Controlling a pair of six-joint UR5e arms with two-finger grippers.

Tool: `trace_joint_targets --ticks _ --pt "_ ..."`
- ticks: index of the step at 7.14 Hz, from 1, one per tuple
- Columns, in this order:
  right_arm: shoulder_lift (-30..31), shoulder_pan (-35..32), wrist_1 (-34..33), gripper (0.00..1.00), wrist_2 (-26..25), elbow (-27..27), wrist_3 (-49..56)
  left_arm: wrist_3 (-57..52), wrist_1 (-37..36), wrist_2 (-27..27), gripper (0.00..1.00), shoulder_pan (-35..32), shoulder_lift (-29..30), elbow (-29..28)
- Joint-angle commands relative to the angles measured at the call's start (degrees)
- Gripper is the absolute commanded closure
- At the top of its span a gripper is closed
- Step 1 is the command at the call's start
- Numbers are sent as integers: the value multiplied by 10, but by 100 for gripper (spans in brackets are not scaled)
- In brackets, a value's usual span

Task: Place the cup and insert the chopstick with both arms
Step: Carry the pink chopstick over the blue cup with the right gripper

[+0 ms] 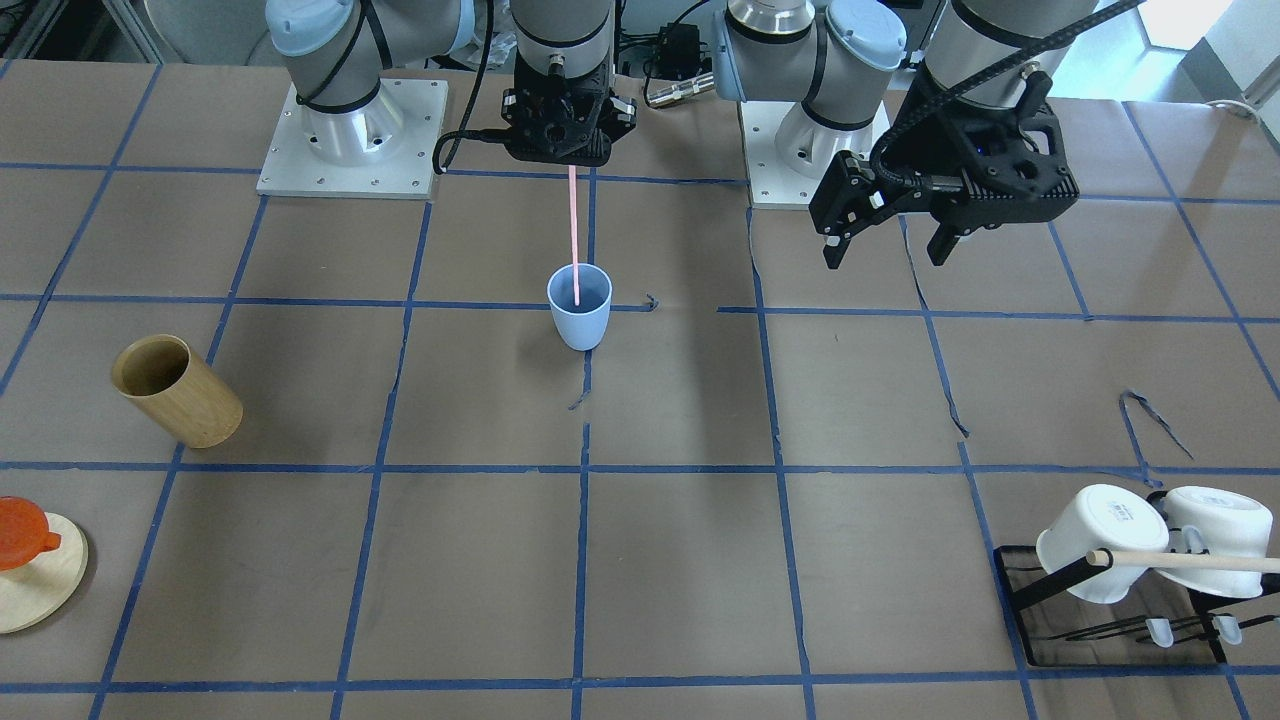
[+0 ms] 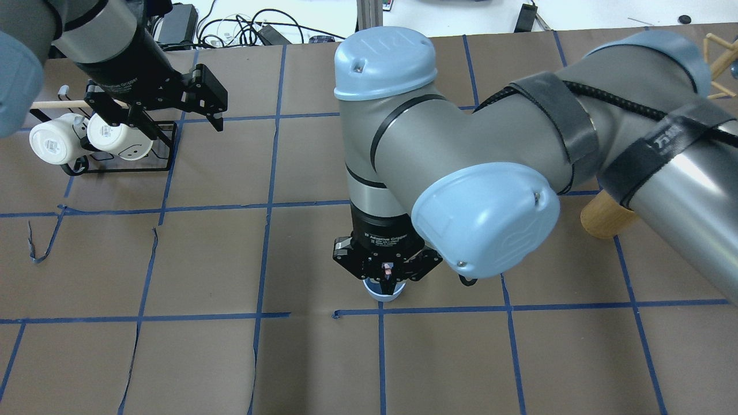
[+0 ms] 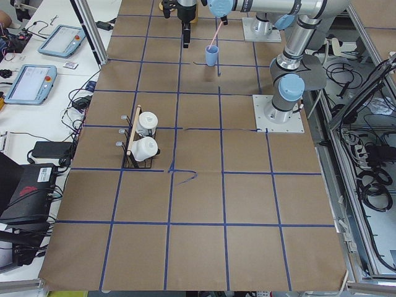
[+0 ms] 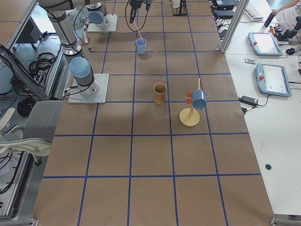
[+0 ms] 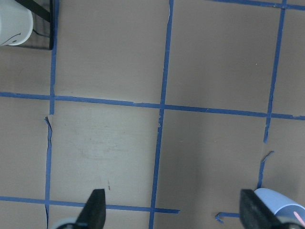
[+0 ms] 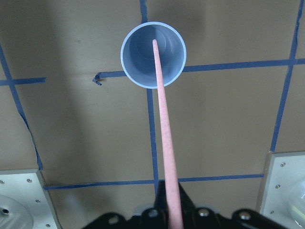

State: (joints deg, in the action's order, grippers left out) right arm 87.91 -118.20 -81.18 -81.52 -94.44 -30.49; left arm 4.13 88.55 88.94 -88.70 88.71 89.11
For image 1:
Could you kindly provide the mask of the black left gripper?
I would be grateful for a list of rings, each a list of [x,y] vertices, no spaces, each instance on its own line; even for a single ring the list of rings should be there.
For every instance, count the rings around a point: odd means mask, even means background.
[[[955,97],[892,137],[873,170],[854,152],[836,152],[808,205],[826,237],[826,265],[838,269],[852,238],[896,214],[902,196],[909,210],[938,222],[925,246],[933,266],[986,225],[1062,215],[1080,188],[1047,104],[1051,87],[1048,73],[1033,72],[1015,83],[1012,108]]]

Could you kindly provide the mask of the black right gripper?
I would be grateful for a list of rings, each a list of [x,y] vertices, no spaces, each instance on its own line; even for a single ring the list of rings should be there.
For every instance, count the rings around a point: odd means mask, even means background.
[[[632,97],[595,91],[538,96],[504,91],[500,115],[509,126],[503,145],[516,160],[603,167],[613,146],[637,124]]]

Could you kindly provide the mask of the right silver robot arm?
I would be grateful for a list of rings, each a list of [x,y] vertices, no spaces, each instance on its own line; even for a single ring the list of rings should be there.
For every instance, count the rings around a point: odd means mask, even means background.
[[[499,143],[521,161],[602,167],[637,122],[614,82],[612,1],[513,1],[515,81],[500,129],[453,138]],[[375,101],[392,67],[453,53],[475,24],[471,1],[269,1],[265,20],[296,101],[320,115]]]

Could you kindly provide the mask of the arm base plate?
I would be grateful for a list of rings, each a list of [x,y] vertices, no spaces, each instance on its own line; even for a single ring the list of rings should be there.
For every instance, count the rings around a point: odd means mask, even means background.
[[[372,101],[342,114],[300,105],[289,88],[262,161],[262,196],[428,201],[431,151],[449,104],[443,79],[383,79]]]
[[[847,150],[867,160],[888,129],[881,102],[869,126],[854,131],[815,123],[797,102],[741,102],[742,149],[751,206],[758,210],[805,210],[832,158]]]

